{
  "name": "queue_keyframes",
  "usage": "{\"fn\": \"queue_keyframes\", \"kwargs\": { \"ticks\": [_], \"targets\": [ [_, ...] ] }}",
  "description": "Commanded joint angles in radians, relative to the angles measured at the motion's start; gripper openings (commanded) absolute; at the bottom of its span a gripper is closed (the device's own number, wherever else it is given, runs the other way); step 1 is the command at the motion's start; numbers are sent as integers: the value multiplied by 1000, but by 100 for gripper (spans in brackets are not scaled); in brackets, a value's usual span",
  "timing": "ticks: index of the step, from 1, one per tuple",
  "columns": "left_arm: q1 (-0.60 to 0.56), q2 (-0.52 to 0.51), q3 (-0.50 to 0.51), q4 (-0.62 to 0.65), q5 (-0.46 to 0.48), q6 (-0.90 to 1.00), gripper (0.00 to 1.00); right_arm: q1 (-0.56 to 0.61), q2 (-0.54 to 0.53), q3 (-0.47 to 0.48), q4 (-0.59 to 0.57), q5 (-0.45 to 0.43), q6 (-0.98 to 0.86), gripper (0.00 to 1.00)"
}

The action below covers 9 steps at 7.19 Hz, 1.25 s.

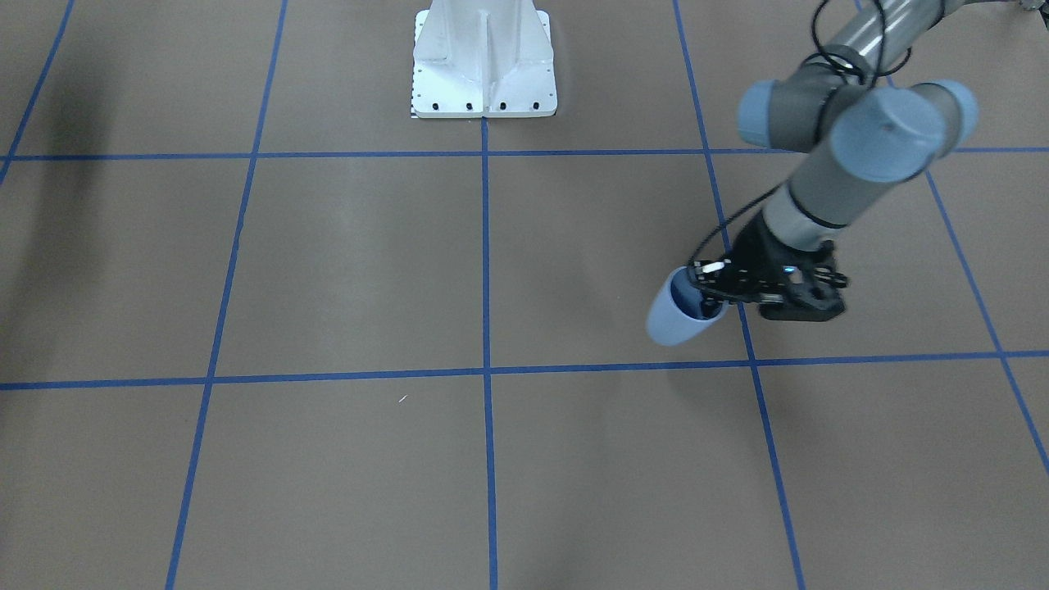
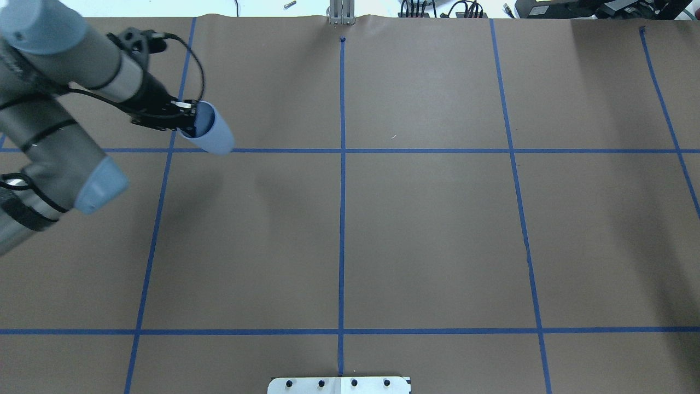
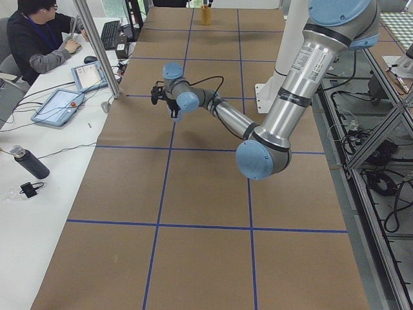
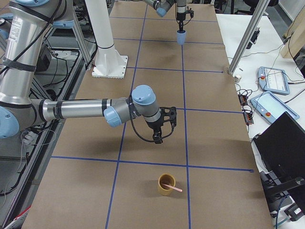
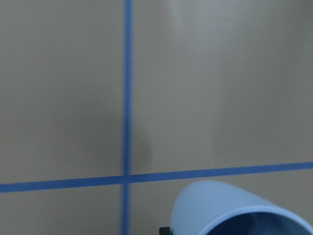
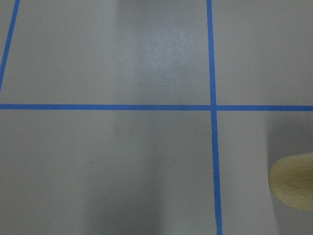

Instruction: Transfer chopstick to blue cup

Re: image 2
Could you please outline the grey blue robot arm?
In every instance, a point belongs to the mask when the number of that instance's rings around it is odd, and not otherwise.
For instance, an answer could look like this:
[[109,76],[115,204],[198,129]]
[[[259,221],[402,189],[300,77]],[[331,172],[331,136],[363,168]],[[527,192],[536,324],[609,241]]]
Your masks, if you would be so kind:
[[9,1],[2,7],[2,133],[26,157],[2,175],[2,254],[76,209],[100,210],[129,185],[59,97],[84,95],[155,130],[195,130],[202,98],[168,93],[148,70],[151,52],[173,33],[129,28],[99,33],[59,1]]

